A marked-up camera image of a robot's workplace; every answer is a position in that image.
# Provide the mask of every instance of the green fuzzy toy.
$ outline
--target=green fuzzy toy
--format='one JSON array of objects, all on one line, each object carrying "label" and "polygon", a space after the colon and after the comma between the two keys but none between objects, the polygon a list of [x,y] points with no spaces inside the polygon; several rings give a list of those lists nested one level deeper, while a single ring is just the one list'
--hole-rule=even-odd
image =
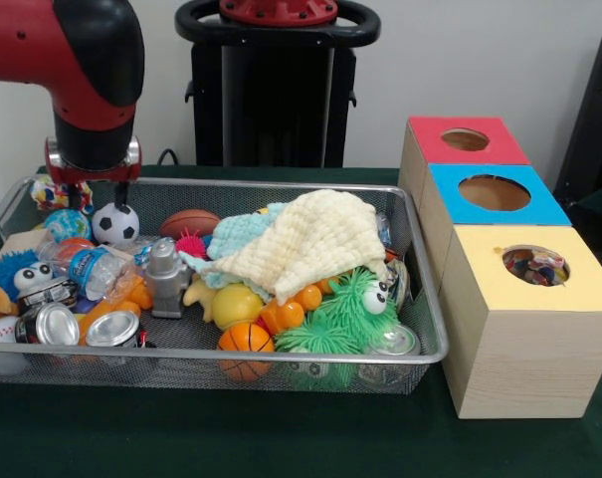
[{"label": "green fuzzy toy", "polygon": [[[335,327],[320,312],[309,313],[304,324],[276,336],[277,351],[310,354],[359,354],[346,330]],[[344,391],[351,385],[355,363],[290,362],[290,381],[301,390]]]},{"label": "green fuzzy toy", "polygon": [[336,327],[345,329],[362,352],[381,345],[384,334],[399,324],[387,285],[364,268],[354,269],[339,281],[331,283],[333,296],[318,310]]}]

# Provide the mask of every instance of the baseball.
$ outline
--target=baseball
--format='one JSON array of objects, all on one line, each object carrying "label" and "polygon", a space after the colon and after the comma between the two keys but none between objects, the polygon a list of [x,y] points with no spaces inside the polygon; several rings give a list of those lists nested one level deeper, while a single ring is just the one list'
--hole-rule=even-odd
[{"label": "baseball", "polygon": [[[15,344],[15,325],[17,317],[9,316],[0,319],[0,343]],[[6,354],[0,352],[0,375],[16,375],[29,366],[22,354]]]}]

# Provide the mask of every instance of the box hole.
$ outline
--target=box hole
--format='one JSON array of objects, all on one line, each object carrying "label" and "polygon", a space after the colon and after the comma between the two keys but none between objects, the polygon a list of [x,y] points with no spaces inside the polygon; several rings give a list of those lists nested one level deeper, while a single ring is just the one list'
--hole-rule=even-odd
[{"label": "box hole", "polygon": [[464,179],[459,189],[467,201],[489,211],[516,211],[530,202],[530,193],[521,184],[490,174]]},{"label": "box hole", "polygon": [[502,262],[511,274],[534,286],[560,286],[570,277],[566,260],[539,246],[510,247],[502,254]]},{"label": "box hole", "polygon": [[447,129],[442,133],[442,141],[453,149],[472,152],[486,149],[491,142],[485,134],[465,127]]}]

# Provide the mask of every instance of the table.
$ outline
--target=table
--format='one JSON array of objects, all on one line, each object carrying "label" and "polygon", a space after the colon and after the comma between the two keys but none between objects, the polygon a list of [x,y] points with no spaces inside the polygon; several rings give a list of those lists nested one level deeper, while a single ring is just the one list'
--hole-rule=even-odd
[{"label": "table", "polygon": [[[394,184],[395,169],[144,175]],[[581,420],[461,421],[442,369],[410,396],[0,385],[0,476],[602,476],[602,380]]]}]

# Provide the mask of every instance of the white wall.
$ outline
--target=white wall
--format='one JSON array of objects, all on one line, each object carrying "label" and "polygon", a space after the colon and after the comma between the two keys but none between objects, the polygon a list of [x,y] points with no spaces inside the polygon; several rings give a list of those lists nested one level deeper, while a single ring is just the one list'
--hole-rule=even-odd
[{"label": "white wall", "polygon": [[[193,161],[187,42],[174,32],[183,0],[131,0],[143,29],[146,80],[136,134],[146,162],[167,146]],[[552,184],[602,36],[602,0],[363,0],[381,39],[359,49],[358,108],[347,166],[399,163],[407,115],[502,116]],[[0,84],[0,191],[44,162],[53,132],[47,93]]]}]

